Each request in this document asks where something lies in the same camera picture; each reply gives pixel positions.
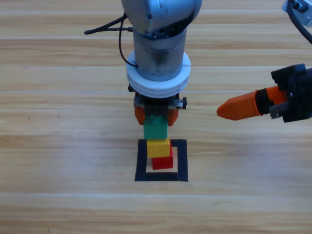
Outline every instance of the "wooden table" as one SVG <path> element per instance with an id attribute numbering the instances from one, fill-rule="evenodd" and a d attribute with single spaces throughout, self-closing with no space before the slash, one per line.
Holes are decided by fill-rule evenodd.
<path id="1" fill-rule="evenodd" d="M 204 0 L 189 27 L 189 105 L 170 128 L 188 140 L 183 183 L 134 182 L 143 129 L 117 32 L 83 35 L 119 0 L 0 1 L 0 233 L 311 234 L 311 120 L 216 115 L 271 71 L 312 65 L 282 3 Z"/>

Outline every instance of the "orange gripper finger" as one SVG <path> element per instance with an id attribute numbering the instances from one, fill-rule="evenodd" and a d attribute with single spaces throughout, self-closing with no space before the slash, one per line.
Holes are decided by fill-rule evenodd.
<path id="1" fill-rule="evenodd" d="M 218 116 L 231 120 L 240 120 L 261 115 L 258 112 L 255 95 L 257 91 L 230 98 L 218 110 Z"/>
<path id="2" fill-rule="evenodd" d="M 231 98 L 218 108 L 217 114 L 231 120 L 261 116 L 269 113 L 270 106 L 285 101 L 286 92 L 274 86 Z"/>

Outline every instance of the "lego brick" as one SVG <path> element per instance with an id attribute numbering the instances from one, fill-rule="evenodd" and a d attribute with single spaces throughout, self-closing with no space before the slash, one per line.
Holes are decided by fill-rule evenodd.
<path id="1" fill-rule="evenodd" d="M 174 157 L 152 158 L 153 170 L 169 169 L 174 167 Z"/>
<path id="2" fill-rule="evenodd" d="M 170 141 L 169 137 L 165 140 L 147 140 L 147 156 L 169 157 L 170 156 Z"/>
<path id="3" fill-rule="evenodd" d="M 172 143 L 170 141 L 170 156 L 173 157 L 174 156 L 174 152 L 172 150 Z"/>
<path id="4" fill-rule="evenodd" d="M 168 135 L 168 121 L 163 116 L 145 116 L 144 138 L 147 140 L 165 140 Z"/>

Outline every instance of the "black tape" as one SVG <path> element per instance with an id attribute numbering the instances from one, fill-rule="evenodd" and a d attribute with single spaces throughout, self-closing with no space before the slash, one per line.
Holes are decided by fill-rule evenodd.
<path id="1" fill-rule="evenodd" d="M 171 140 L 172 147 L 177 147 L 177 172 L 146 172 L 147 145 L 145 139 L 137 144 L 137 161 L 135 181 L 184 181 L 188 182 L 187 141 Z"/>

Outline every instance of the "black cable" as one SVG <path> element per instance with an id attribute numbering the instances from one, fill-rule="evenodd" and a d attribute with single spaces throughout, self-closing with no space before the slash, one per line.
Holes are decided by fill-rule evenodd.
<path id="1" fill-rule="evenodd" d="M 116 19 L 116 20 L 114 20 L 114 21 L 112 21 L 112 22 L 110 22 L 110 23 L 108 23 L 106 25 L 103 25 L 103 26 L 101 26 L 99 28 L 87 30 L 84 33 L 85 33 L 85 35 L 90 35 L 90 34 L 97 33 L 97 32 L 104 32 L 104 30 L 108 29 L 109 27 L 111 27 L 111 26 L 113 26 L 115 24 L 118 24 L 118 23 L 124 21 L 125 19 L 127 19 L 127 15 L 123 14 L 122 17 L 120 17 L 120 18 L 118 18 L 118 19 Z"/>
<path id="2" fill-rule="evenodd" d="M 122 19 L 122 20 L 121 20 L 120 29 L 123 27 L 123 22 L 124 22 L 124 20 L 125 20 L 125 19 Z M 130 62 L 124 57 L 124 55 L 123 55 L 123 53 L 122 53 L 122 49 L 121 49 L 121 33 L 122 33 L 122 30 L 119 31 L 119 51 L 120 51 L 120 55 L 121 55 L 122 59 L 123 59 L 127 64 L 129 64 L 130 66 L 133 66 L 133 67 L 137 68 L 137 65 L 130 63 Z"/>
<path id="3" fill-rule="evenodd" d="M 103 31 L 100 32 L 107 32 L 107 31 L 128 31 L 128 32 L 133 32 L 133 28 L 132 27 L 128 27 L 128 28 L 107 28 Z"/>
<path id="4" fill-rule="evenodd" d="M 298 29 L 298 31 L 312 44 L 312 35 L 308 32 L 308 30 L 300 23 L 300 21 L 297 19 L 295 13 L 294 13 L 294 7 L 295 7 L 295 1 L 294 0 L 288 0 L 287 2 L 287 13 L 289 18 L 291 19 L 294 26 Z"/>

